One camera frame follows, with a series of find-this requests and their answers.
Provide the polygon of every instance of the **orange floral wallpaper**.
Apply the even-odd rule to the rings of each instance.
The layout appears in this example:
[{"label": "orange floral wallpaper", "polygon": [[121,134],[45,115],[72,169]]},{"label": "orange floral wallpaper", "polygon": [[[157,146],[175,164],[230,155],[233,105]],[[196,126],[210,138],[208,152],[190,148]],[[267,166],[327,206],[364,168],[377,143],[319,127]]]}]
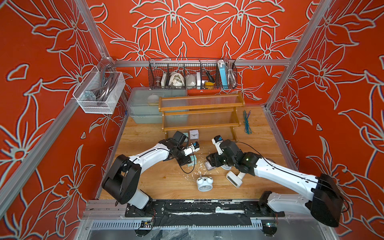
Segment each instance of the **orange floral wallpaper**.
[{"label": "orange floral wallpaper", "polygon": [[[110,55],[117,60],[150,58],[289,59],[319,1],[87,0]],[[124,68],[126,91],[148,86],[146,68]],[[248,104],[263,104],[283,66],[238,68],[239,86]]]},{"label": "orange floral wallpaper", "polygon": [[[0,187],[101,56],[73,0],[0,1]],[[0,239],[72,239],[126,115],[78,108],[0,220]]]},{"label": "orange floral wallpaper", "polygon": [[0,187],[100,54],[73,0],[0,1]]},{"label": "orange floral wallpaper", "polygon": [[121,99],[112,115],[79,107],[1,219],[0,238],[73,239],[125,115]]},{"label": "orange floral wallpaper", "polygon": [[384,238],[384,3],[335,0],[271,108],[302,172],[350,204],[341,239]]}]

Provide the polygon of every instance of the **wooden table surface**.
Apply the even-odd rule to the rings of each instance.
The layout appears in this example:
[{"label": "wooden table surface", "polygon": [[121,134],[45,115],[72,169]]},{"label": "wooden table surface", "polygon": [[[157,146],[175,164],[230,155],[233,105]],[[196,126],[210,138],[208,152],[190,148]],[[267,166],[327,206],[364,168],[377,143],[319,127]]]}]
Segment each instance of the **wooden table surface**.
[{"label": "wooden table surface", "polygon": [[[235,127],[239,141],[251,145],[265,158],[270,158],[277,164],[286,166],[262,108],[237,108],[240,121],[243,121],[244,110],[247,112],[251,110],[249,124],[253,133],[246,134],[242,123],[240,127]],[[168,132],[169,137],[173,133],[174,131]],[[224,140],[233,139],[229,127],[199,129],[200,151],[195,153],[197,164],[192,173],[185,174],[182,172],[175,159],[159,162],[141,174],[138,188],[153,199],[258,199],[264,191],[269,190],[281,194],[294,193],[292,190],[268,179],[254,177],[250,174],[243,178],[243,184],[237,189],[225,178],[227,170],[218,167],[208,171],[204,165],[205,157],[216,152],[211,139],[217,135],[221,135]],[[161,124],[136,124],[132,118],[129,118],[115,157],[120,154],[131,156],[144,152],[162,139],[164,139],[164,132],[161,131]],[[237,143],[237,145],[243,152],[253,151],[245,144]],[[186,172],[192,170],[192,167],[186,165],[182,168]],[[239,173],[235,167],[232,167],[231,171],[236,175]],[[196,180],[200,176],[209,176],[214,179],[211,191],[200,192],[197,190]],[[113,199],[113,197],[103,189],[100,199]]]}]

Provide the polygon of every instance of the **clear plastic container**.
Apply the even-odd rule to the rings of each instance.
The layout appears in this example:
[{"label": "clear plastic container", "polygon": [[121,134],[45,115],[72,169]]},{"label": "clear plastic container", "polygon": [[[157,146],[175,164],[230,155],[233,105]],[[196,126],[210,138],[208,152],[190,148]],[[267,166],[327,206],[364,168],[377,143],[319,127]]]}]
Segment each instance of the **clear plastic container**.
[{"label": "clear plastic container", "polygon": [[114,73],[118,74],[118,81],[105,101],[88,101],[86,97],[86,91],[92,91],[100,87],[100,72],[96,67],[94,67],[89,73],[93,74],[92,80],[86,84],[81,82],[81,84],[79,84],[79,86],[73,91],[73,97],[85,113],[112,114],[115,111],[116,104],[119,101],[121,93],[124,89],[125,81],[121,72]]},{"label": "clear plastic container", "polygon": [[186,95],[186,89],[133,88],[128,99],[129,115],[136,123],[162,123],[162,113],[159,112],[159,97],[171,98]]}]

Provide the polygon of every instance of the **black cable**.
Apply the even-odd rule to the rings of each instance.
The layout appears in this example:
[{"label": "black cable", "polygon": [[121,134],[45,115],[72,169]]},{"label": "black cable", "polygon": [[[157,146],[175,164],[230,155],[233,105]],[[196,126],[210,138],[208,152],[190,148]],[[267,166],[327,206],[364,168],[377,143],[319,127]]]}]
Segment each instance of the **black cable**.
[{"label": "black cable", "polygon": [[345,213],[345,212],[348,212],[348,210],[349,210],[349,208],[350,208],[350,204],[349,204],[349,202],[344,198],[344,197],[342,197],[342,199],[343,199],[343,202],[346,202],[347,203],[347,208],[346,208],[346,210],[344,210],[344,211],[342,211],[341,213],[343,214],[343,213]]},{"label": "black cable", "polygon": [[[162,149],[162,150],[165,150],[165,151],[168,151],[170,154],[172,154],[173,155],[173,153],[171,153],[168,149],[164,149],[164,148],[158,148],[158,149]],[[195,153],[192,151],[192,154],[193,154],[193,156],[194,156],[194,159],[193,159],[193,161],[195,161]],[[184,172],[184,173],[186,173],[186,174],[190,174],[190,173],[192,173],[193,172],[193,170],[195,170],[195,164],[193,165],[193,168],[192,168],[192,171],[190,171],[190,172],[186,172],[186,171],[184,171],[182,168],[181,168],[181,170]]]},{"label": "black cable", "polygon": [[154,214],[152,214],[152,219],[153,219],[152,227],[150,228],[150,230],[148,230],[148,232],[147,232],[146,234],[143,234],[143,235],[139,235],[139,234],[137,233],[137,230],[139,230],[139,229],[142,228],[142,227],[139,227],[138,229],[134,229],[134,231],[135,231],[135,233],[136,233],[136,236],[138,236],[138,237],[144,237],[145,235],[149,234],[150,231],[152,231],[153,227],[155,226],[155,222],[156,222],[156,218],[155,218],[155,213],[156,213],[156,211],[155,211],[154,209],[151,209],[151,211],[152,211],[152,210],[154,211]]},{"label": "black cable", "polygon": [[[147,153],[149,153],[149,152],[152,152],[152,151],[154,151],[154,150],[156,150],[156,148],[155,148],[155,149],[151,149],[151,150],[149,150],[149,151],[147,151],[147,152],[141,154],[139,157],[135,158],[135,159],[132,161],[132,163],[134,163],[137,159],[139,159],[140,157],[144,156],[145,154],[147,154]],[[122,166],[124,165],[124,163],[125,163],[125,164],[128,164],[128,162],[122,162],[122,163],[120,164],[120,167],[122,167]],[[119,197],[118,197],[118,199],[117,199],[116,202],[115,202],[115,207],[119,204],[119,202],[120,202],[120,200],[121,200],[121,199],[120,199],[120,197],[121,197],[121,192],[122,192],[122,184],[121,184],[121,186],[120,186]]]},{"label": "black cable", "polygon": [[[254,149],[252,146],[250,146],[250,147],[251,147],[253,150],[255,150],[255,151],[256,151],[256,152],[257,152],[257,153],[264,159],[264,161],[266,161],[271,167],[276,168],[277,170],[280,170],[280,171],[282,171],[282,172],[288,173],[288,174],[290,174],[290,175],[292,175],[292,176],[295,176],[295,177],[298,177],[298,178],[300,178],[300,179],[303,179],[303,180],[305,180],[305,181],[309,181],[309,182],[313,182],[313,183],[322,185],[322,186],[324,186],[324,187],[330,189],[335,195],[339,196],[339,197],[343,200],[343,202],[344,202],[344,201],[347,202],[347,201],[345,200],[345,198],[344,198],[342,195],[338,194],[335,190],[333,190],[332,188],[328,187],[327,185],[324,185],[324,184],[321,184],[321,183],[319,183],[319,182],[315,182],[315,181],[306,179],[306,178],[304,178],[304,177],[300,177],[300,176],[298,176],[298,175],[296,175],[296,174],[293,174],[293,173],[284,171],[283,169],[279,169],[279,168],[273,166],[272,164],[270,164],[270,163],[263,157],[263,155],[261,155],[261,153],[259,153],[259,152],[258,152],[256,149]],[[349,210],[349,202],[347,202],[347,204],[348,204],[348,208],[347,208],[347,210],[345,210],[344,212],[346,212],[346,211]]]}]

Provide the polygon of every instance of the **white wire basket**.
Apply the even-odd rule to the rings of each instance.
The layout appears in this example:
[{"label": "white wire basket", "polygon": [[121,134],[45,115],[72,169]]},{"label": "white wire basket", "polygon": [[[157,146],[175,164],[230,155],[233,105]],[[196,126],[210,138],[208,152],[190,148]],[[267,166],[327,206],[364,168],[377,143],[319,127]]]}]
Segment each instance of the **white wire basket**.
[{"label": "white wire basket", "polygon": [[115,107],[122,91],[124,90],[125,81],[122,72],[105,72],[105,73],[117,73],[118,80],[115,87],[109,93],[108,98],[105,101],[87,101],[86,91],[93,91],[100,87],[100,72],[94,67],[89,74],[94,74],[92,80],[83,86],[84,82],[81,82],[79,86],[73,91],[73,97],[76,99],[80,107],[85,113],[102,113],[112,114],[115,111]]}]

